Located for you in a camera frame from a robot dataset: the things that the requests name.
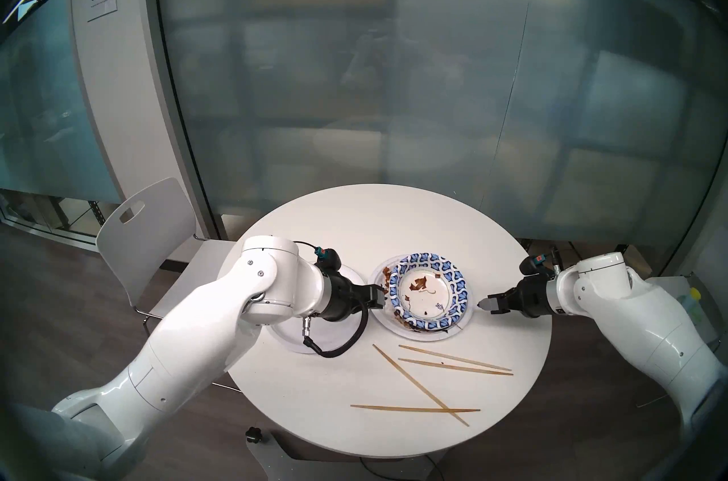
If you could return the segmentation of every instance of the black cable on floor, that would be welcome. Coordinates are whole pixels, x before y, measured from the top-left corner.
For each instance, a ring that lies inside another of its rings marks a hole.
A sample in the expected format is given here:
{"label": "black cable on floor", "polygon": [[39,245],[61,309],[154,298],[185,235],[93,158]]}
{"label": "black cable on floor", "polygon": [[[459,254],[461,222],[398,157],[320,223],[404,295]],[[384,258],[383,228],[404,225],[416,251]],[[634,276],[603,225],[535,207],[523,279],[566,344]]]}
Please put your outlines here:
{"label": "black cable on floor", "polygon": [[374,477],[379,477],[380,479],[388,479],[390,481],[419,481],[418,479],[406,479],[404,477],[387,477],[386,475],[380,475],[379,473],[373,472],[371,469],[369,469],[366,466],[366,464],[364,463],[364,458],[359,458],[359,461],[362,462],[362,465],[364,466],[364,469],[366,469]]}
{"label": "black cable on floor", "polygon": [[[428,456],[428,454],[425,454],[424,457],[429,459],[429,462],[434,466],[435,469],[438,470],[438,473],[440,475],[441,481],[445,481],[445,476],[442,475],[442,471],[438,467],[438,464],[435,463],[435,460]],[[371,469],[367,467],[367,465],[364,463],[364,458],[359,458],[359,461],[362,462],[362,465],[364,466],[364,469],[366,469],[369,473],[371,473],[374,477],[379,477],[380,479],[388,479],[390,481],[419,481],[416,479],[406,479],[404,477],[387,477],[386,475],[380,475],[379,473],[373,472]]]}
{"label": "black cable on floor", "polygon": [[574,253],[575,253],[575,254],[576,254],[577,256],[579,256],[579,259],[580,259],[580,260],[583,260],[584,258],[582,258],[582,255],[581,255],[581,254],[579,254],[579,250],[577,250],[577,247],[576,247],[576,246],[574,246],[574,243],[573,243],[573,242],[572,242],[571,240],[569,240],[569,241],[568,241],[568,243],[569,243],[569,245],[570,245],[570,246],[572,247],[572,250],[574,251]]}
{"label": "black cable on floor", "polygon": [[445,476],[442,474],[442,471],[438,467],[438,464],[435,463],[435,460],[428,456],[428,454],[424,454],[424,457],[430,460],[430,462],[433,464],[433,467],[438,470],[438,473],[440,474],[440,481],[445,481]]}

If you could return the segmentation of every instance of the floor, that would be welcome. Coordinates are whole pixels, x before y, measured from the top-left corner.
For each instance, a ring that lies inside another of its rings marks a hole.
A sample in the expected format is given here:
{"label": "floor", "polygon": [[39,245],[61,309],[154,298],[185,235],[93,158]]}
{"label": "floor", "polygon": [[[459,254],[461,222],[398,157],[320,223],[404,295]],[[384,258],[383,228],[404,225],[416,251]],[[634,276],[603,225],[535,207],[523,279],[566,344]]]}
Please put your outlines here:
{"label": "floor", "polygon": [[[140,307],[153,306],[176,277],[157,272]],[[98,254],[0,224],[0,280],[8,400],[50,409],[111,380],[143,346],[140,318]],[[638,479],[677,442],[669,399],[636,407],[660,393],[593,321],[555,318],[533,389],[493,428],[452,448],[440,468],[448,481]],[[281,432],[241,394],[210,387],[160,427],[128,479],[263,481],[245,447],[249,426],[271,429],[296,458],[355,460]]]}

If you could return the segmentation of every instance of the chair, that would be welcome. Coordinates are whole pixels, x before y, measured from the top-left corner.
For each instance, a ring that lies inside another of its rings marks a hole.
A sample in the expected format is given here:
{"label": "chair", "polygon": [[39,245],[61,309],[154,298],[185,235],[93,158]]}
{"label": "chair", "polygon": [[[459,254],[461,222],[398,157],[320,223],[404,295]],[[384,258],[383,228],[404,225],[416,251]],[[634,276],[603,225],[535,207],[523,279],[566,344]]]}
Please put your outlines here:
{"label": "chair", "polygon": [[[131,218],[125,213],[131,209]],[[200,285],[218,278],[235,242],[200,239],[195,235],[195,213],[174,177],[153,183],[124,201],[106,219],[96,237],[101,257],[122,283],[132,308],[145,316],[142,325],[149,336],[147,321],[163,319]],[[137,303],[151,277],[169,254],[189,237],[202,240],[202,246],[177,281],[150,312]]]}

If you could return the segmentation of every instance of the white table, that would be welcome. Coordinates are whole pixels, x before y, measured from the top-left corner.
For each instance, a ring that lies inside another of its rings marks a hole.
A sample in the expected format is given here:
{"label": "white table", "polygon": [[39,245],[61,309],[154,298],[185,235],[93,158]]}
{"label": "white table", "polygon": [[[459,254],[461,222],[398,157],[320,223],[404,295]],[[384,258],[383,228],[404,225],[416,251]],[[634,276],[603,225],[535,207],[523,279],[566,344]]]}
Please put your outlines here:
{"label": "white table", "polygon": [[[220,275],[240,257],[242,242],[258,234],[332,247],[364,280],[387,258],[436,252],[459,267],[475,303],[518,283],[518,264],[526,255],[506,230],[467,205],[421,189],[379,184],[325,189],[282,205],[243,235]],[[301,245],[301,254],[314,261],[309,250]],[[517,312],[491,315],[476,309],[462,332],[438,342],[407,340],[370,316],[361,339],[334,359],[289,351],[264,328],[229,373],[261,412],[296,436],[337,452],[399,458],[454,446],[501,420],[533,386],[550,340],[550,316],[527,319]],[[372,344],[395,361],[445,362],[398,347],[406,344],[512,368],[514,375],[398,362],[447,406],[481,409],[461,414],[470,427],[445,413],[351,408],[436,407]]]}

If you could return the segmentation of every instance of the black cable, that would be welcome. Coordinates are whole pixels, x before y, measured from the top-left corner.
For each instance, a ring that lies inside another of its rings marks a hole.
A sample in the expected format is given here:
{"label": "black cable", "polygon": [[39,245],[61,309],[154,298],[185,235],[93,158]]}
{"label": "black cable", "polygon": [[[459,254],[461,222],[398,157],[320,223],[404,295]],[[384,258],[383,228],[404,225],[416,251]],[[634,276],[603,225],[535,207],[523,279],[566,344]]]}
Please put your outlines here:
{"label": "black cable", "polygon": [[366,308],[364,301],[362,301],[361,299],[357,299],[356,301],[361,306],[362,319],[359,322],[359,328],[357,328],[357,331],[347,341],[347,343],[345,343],[343,346],[339,346],[335,350],[323,351],[321,348],[319,348],[316,345],[316,343],[311,339],[310,336],[307,336],[306,338],[304,338],[304,346],[306,346],[307,348],[311,348],[311,350],[315,351],[321,357],[338,357],[338,356],[341,356],[349,348],[354,346],[356,341],[359,340],[359,338],[361,338],[361,335],[364,333],[364,329],[366,328],[367,322],[369,322],[369,309]]}
{"label": "black cable", "polygon": [[306,246],[310,246],[311,248],[316,250],[316,247],[313,244],[309,244],[308,242],[304,242],[303,240],[294,240],[294,242],[297,244],[305,244]]}
{"label": "black cable", "polygon": [[386,475],[380,475],[379,473],[373,472],[371,469],[369,469],[366,466],[366,464],[364,463],[364,458],[359,458],[359,461],[362,462],[362,465],[364,466],[364,469],[366,469],[374,477],[378,477],[379,479],[388,479],[390,481],[419,481],[417,479],[406,479],[405,477],[387,477]]}
{"label": "black cable", "polygon": [[574,253],[576,253],[576,255],[577,255],[577,256],[579,256],[579,259],[580,259],[580,260],[583,260],[584,258],[582,258],[582,255],[581,255],[581,254],[579,254],[579,250],[577,250],[577,247],[576,247],[576,246],[574,246],[574,243],[573,243],[573,242],[572,242],[571,240],[569,240],[569,241],[568,241],[568,243],[569,243],[569,244],[570,244],[570,246],[572,247],[572,250],[574,251]]}
{"label": "black cable", "polygon": [[558,265],[562,271],[565,269],[563,267],[563,261],[561,260],[561,253],[556,247],[556,244],[551,244],[551,264]]}
{"label": "black cable", "polygon": [[435,463],[435,460],[429,457],[428,454],[424,454],[424,457],[429,459],[432,462],[433,467],[438,470],[438,473],[440,474],[440,481],[445,481],[445,476],[442,474],[442,470],[438,467],[438,464]]}
{"label": "black cable", "polygon": [[[441,481],[445,481],[445,476],[442,475],[442,472],[440,468],[438,467],[438,464],[435,463],[435,460],[428,456],[428,454],[424,454],[424,457],[429,459],[429,462],[434,466],[435,469],[437,469],[438,473],[440,474]],[[387,477],[386,475],[380,475],[379,473],[373,472],[371,469],[367,467],[367,465],[364,463],[364,458],[359,458],[359,461],[362,462],[362,465],[364,466],[364,469],[366,469],[369,473],[374,475],[375,477],[379,477],[380,479],[388,479],[390,481],[416,481],[414,479],[406,479],[404,477]]]}

